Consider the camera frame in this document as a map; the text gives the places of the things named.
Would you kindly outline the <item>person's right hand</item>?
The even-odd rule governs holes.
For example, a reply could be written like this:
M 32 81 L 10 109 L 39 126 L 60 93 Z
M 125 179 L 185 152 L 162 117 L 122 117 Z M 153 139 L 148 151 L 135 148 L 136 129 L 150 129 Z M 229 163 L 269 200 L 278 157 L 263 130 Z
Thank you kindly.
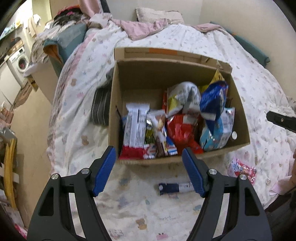
M 292 166 L 292 175 L 291 175 L 290 181 L 295 186 L 296 185 L 296 150 L 293 153 L 293 158 L 294 158 L 294 162 Z

